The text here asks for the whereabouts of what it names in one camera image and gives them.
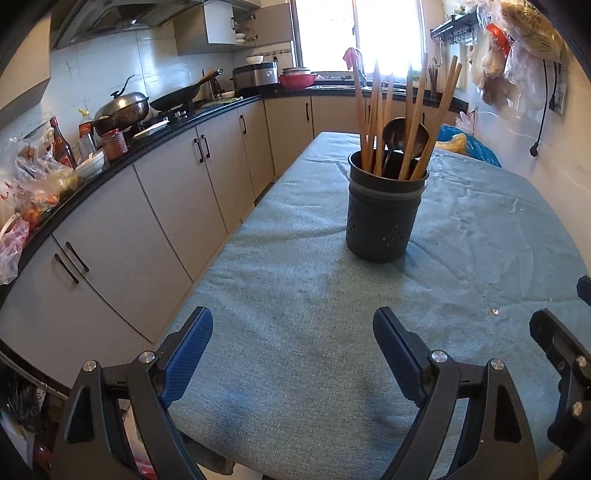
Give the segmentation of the wooden chopstick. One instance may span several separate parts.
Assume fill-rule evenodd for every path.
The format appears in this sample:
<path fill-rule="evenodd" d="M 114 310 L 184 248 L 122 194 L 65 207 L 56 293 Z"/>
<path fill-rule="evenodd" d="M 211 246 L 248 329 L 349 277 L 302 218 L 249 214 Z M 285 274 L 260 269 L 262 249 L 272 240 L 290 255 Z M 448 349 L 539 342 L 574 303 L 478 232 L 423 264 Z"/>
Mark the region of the wooden chopstick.
<path fill-rule="evenodd" d="M 352 1 L 353 7 L 353 35 L 355 36 L 355 47 L 353 47 L 353 80 L 355 80 L 356 89 L 356 116 L 358 116 L 361 158 L 363 171 L 370 171 L 367 122 L 365 119 L 365 102 L 363 101 L 362 82 L 360 77 L 360 56 L 359 56 L 359 25 L 358 12 L 356 11 L 356 0 Z"/>
<path fill-rule="evenodd" d="M 446 86 L 444 89 L 444 93 L 442 99 L 440 101 L 439 109 L 435 120 L 432 123 L 432 129 L 430 131 L 430 138 L 422 152 L 420 160 L 418 164 L 415 166 L 413 174 L 411 176 L 412 181 L 421 180 L 425 177 L 427 173 L 427 169 L 429 166 L 429 162 L 433 151 L 435 149 L 436 142 L 438 140 L 439 132 L 441 126 L 443 125 L 443 121 L 447 112 L 449 111 L 449 107 L 452 102 L 452 98 L 457 86 L 457 82 L 459 76 L 462 71 L 462 64 L 458 62 L 458 57 L 454 55 L 452 57 L 452 62 L 450 66 L 450 71 L 447 77 Z"/>
<path fill-rule="evenodd" d="M 410 124 L 405 155 L 404 155 L 404 159 L 403 159 L 403 163 L 402 163 L 401 171 L 400 171 L 400 175 L 399 175 L 399 179 L 404 180 L 404 181 L 406 181 L 408 179 L 408 173 L 410 170 L 410 163 L 411 163 L 411 160 L 414 158 L 413 151 L 415 148 L 415 142 L 416 142 L 416 138 L 417 138 L 420 117 L 421 117 L 421 110 L 423 107 L 424 93 L 425 93 L 426 80 L 427 80 L 428 61 L 429 61 L 429 54 L 425 53 L 423 55 L 422 72 L 421 72 L 421 77 L 420 77 L 419 86 L 418 86 L 418 93 L 417 93 L 416 101 L 414 104 L 412 122 Z"/>
<path fill-rule="evenodd" d="M 376 122 L 376 127 L 375 127 L 377 147 L 376 147 L 376 155 L 375 155 L 374 174 L 378 177 L 381 177 L 382 172 L 383 172 L 383 155 L 384 155 L 383 129 L 384 129 L 385 117 L 388 115 L 387 110 L 389 107 L 390 97 L 392 96 L 392 87 L 393 87 L 393 75 L 390 74 L 388 76 L 387 93 L 383 94 L 383 92 L 380 92 L 379 104 L 377 107 L 377 122 Z"/>

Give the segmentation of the lower kitchen cabinets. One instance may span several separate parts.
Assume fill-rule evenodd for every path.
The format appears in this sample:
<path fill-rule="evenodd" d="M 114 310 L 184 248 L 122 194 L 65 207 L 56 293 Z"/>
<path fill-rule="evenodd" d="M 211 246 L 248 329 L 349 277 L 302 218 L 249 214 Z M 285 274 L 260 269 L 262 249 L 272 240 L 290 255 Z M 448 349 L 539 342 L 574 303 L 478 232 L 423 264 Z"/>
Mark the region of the lower kitchen cabinets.
<path fill-rule="evenodd" d="M 74 193 L 1 289 L 1 358 L 65 391 L 86 358 L 153 344 L 266 188 L 318 134 L 356 131 L 352 94 L 310 88 L 199 112 Z"/>

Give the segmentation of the plastic bags on counter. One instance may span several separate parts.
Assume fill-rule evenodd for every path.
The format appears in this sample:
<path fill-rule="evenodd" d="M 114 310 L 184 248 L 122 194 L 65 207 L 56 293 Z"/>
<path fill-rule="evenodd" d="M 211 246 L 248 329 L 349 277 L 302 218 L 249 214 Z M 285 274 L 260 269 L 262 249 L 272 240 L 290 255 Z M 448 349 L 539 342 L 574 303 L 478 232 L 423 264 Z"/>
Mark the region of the plastic bags on counter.
<path fill-rule="evenodd" d="M 52 134 L 11 138 L 1 153 L 1 283 L 18 276 L 24 246 L 44 219 L 78 187 L 74 168 L 57 161 Z"/>

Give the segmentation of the red lidded jar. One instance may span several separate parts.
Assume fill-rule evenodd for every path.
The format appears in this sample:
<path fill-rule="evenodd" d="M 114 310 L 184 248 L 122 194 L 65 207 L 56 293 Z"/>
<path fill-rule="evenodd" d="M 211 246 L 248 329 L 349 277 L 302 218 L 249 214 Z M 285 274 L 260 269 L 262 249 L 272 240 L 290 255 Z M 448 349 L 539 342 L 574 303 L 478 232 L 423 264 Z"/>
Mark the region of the red lidded jar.
<path fill-rule="evenodd" d="M 123 157 L 128 149 L 123 133 L 119 129 L 112 129 L 101 136 L 102 149 L 105 158 L 113 163 Z"/>

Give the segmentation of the sauce bottle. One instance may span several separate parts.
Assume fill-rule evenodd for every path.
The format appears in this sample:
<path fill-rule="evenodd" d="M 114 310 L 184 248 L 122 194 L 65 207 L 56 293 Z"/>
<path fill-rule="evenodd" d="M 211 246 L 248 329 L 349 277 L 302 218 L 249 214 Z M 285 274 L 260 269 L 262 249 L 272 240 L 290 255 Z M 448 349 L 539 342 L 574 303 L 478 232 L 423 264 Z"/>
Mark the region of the sauce bottle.
<path fill-rule="evenodd" d="M 53 129 L 53 156 L 55 160 L 63 165 L 75 169 L 76 161 L 71 146 L 67 142 L 64 135 L 61 133 L 57 118 L 52 117 L 49 122 Z"/>

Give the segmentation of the black utensil holder cup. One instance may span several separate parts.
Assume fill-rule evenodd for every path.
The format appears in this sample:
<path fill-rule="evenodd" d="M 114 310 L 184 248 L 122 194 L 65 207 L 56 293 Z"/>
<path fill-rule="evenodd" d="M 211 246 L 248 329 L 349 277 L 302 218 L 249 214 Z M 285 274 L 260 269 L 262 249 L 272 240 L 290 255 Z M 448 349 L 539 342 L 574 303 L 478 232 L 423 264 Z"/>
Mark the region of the black utensil holder cup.
<path fill-rule="evenodd" d="M 405 254 L 429 175 L 400 180 L 401 153 L 388 162 L 385 177 L 362 169 L 361 152 L 349 155 L 348 161 L 346 245 L 363 260 L 394 262 Z"/>

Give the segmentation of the steel pot with lid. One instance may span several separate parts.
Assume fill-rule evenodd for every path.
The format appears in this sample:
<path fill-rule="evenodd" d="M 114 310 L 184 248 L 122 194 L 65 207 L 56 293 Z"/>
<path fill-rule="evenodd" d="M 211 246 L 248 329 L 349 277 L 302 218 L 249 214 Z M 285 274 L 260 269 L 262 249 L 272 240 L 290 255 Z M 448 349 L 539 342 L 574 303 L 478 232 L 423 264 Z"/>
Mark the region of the steel pot with lid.
<path fill-rule="evenodd" d="M 129 76 L 120 90 L 110 94 L 111 100 L 100 107 L 93 118 L 93 128 L 102 137 L 112 130 L 124 130 L 143 121 L 149 113 L 149 98 L 141 92 L 126 93 Z"/>

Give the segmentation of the black wok pan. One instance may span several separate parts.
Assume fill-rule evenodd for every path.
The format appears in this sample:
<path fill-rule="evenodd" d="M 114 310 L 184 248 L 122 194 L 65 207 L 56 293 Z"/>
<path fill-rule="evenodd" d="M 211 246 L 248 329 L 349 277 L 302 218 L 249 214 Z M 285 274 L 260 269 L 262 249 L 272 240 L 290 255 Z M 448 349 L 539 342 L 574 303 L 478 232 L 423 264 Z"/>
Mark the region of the black wok pan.
<path fill-rule="evenodd" d="M 164 112 L 172 110 L 183 104 L 187 104 L 192 101 L 193 98 L 197 97 L 200 87 L 212 79 L 217 78 L 223 73 L 222 69 L 211 70 L 204 77 L 202 77 L 197 83 L 183 87 L 181 89 L 172 91 L 158 99 L 150 102 L 150 107 L 156 111 Z"/>

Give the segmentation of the blue plastic bag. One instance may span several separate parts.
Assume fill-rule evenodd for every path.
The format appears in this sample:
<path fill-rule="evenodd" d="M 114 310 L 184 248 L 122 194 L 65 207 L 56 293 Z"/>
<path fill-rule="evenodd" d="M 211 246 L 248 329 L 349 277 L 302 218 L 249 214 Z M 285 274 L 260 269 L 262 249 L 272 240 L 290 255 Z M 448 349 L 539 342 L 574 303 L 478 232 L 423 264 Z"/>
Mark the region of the blue plastic bag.
<path fill-rule="evenodd" d="M 451 125 L 443 124 L 440 128 L 438 141 L 448 141 L 453 135 L 458 133 L 465 133 Z M 498 160 L 496 154 L 481 141 L 476 139 L 473 135 L 465 133 L 468 137 L 467 154 L 465 156 L 472 157 L 487 164 L 501 168 L 502 165 Z"/>

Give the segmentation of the yellow plastic bag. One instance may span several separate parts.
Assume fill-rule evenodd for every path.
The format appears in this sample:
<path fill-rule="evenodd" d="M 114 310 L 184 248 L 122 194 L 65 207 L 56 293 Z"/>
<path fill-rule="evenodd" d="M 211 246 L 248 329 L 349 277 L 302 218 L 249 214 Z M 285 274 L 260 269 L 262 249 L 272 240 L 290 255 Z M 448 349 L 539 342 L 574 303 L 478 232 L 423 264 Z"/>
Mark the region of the yellow plastic bag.
<path fill-rule="evenodd" d="M 458 133 L 452 136 L 448 141 L 437 141 L 435 147 L 461 155 L 467 154 L 468 137 L 465 133 Z"/>

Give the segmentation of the silver rice cooker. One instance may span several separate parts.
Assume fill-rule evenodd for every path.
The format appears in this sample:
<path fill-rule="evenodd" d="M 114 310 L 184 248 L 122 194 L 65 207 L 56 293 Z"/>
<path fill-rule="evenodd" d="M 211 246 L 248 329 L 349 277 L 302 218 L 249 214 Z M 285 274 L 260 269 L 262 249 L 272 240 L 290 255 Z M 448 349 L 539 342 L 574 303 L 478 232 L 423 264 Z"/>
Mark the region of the silver rice cooker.
<path fill-rule="evenodd" d="M 276 62 L 262 62 L 236 67 L 232 70 L 231 78 L 235 91 L 259 89 L 276 86 L 279 83 L 279 71 Z"/>

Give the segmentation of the red basin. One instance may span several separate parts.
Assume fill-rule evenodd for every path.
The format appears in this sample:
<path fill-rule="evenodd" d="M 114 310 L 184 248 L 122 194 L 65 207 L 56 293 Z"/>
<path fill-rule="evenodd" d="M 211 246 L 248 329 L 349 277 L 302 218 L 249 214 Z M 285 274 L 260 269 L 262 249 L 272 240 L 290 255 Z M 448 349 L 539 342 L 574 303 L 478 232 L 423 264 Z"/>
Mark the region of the red basin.
<path fill-rule="evenodd" d="M 311 73 L 281 75 L 280 86 L 286 90 L 304 90 L 315 84 L 317 76 Z"/>

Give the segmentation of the hanging plastic bags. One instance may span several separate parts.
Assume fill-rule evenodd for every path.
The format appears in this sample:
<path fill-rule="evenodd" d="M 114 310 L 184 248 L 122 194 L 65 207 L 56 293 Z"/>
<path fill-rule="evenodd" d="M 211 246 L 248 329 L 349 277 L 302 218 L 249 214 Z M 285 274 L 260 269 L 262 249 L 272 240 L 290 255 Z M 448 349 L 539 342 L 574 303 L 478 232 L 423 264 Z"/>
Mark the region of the hanging plastic bags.
<path fill-rule="evenodd" d="M 540 110 L 548 66 L 561 61 L 564 41 L 529 1 L 476 1 L 480 26 L 470 79 L 485 103 Z"/>

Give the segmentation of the range hood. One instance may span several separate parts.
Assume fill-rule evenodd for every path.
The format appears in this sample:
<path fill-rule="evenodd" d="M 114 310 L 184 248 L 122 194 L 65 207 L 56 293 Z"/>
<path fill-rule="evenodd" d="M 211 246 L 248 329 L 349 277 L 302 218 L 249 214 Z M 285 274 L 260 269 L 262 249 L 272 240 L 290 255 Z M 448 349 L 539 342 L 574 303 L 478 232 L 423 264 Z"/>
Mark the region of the range hood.
<path fill-rule="evenodd" d="M 70 0 L 51 13 L 50 49 L 59 50 L 123 31 L 162 26 L 200 1 Z"/>

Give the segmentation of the pink cloth on faucet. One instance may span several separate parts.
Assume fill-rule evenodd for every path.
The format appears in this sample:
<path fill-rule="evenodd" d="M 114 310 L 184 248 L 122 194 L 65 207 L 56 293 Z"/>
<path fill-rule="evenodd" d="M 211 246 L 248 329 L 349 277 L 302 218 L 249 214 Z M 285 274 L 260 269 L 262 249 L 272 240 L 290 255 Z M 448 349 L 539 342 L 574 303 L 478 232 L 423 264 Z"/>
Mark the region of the pink cloth on faucet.
<path fill-rule="evenodd" d="M 346 69 L 351 71 L 359 71 L 360 66 L 363 64 L 363 56 L 359 49 L 355 47 L 349 47 L 342 59 L 346 62 Z"/>

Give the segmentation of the window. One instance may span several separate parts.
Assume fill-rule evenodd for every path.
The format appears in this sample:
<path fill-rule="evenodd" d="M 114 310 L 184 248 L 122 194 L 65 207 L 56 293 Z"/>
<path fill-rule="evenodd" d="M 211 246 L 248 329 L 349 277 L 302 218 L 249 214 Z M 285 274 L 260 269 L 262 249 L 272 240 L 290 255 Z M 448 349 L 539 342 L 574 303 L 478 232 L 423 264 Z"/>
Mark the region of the window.
<path fill-rule="evenodd" d="M 403 78 L 421 69 L 423 12 L 419 1 L 294 1 L 301 64 L 345 72 L 346 50 L 359 50 L 363 70 Z"/>

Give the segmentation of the upper wall cabinets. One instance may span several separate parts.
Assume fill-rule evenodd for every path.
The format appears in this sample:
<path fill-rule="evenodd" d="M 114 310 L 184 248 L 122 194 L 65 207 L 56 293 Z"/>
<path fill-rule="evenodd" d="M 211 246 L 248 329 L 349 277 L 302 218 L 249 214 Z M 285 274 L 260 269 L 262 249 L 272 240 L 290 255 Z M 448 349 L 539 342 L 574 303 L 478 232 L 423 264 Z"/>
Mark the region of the upper wall cabinets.
<path fill-rule="evenodd" d="M 180 56 L 231 53 L 294 40 L 290 3 L 205 1 L 173 19 Z"/>

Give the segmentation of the black wall rack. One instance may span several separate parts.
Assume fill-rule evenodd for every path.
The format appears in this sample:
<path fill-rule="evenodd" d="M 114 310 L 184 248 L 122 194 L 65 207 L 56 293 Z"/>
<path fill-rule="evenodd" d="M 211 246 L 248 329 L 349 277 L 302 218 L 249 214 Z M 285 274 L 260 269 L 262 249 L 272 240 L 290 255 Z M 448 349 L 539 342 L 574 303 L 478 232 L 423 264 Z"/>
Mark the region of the black wall rack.
<path fill-rule="evenodd" d="M 431 39 L 442 43 L 459 44 L 475 38 L 479 28 L 477 11 L 453 14 L 447 21 L 430 30 Z"/>

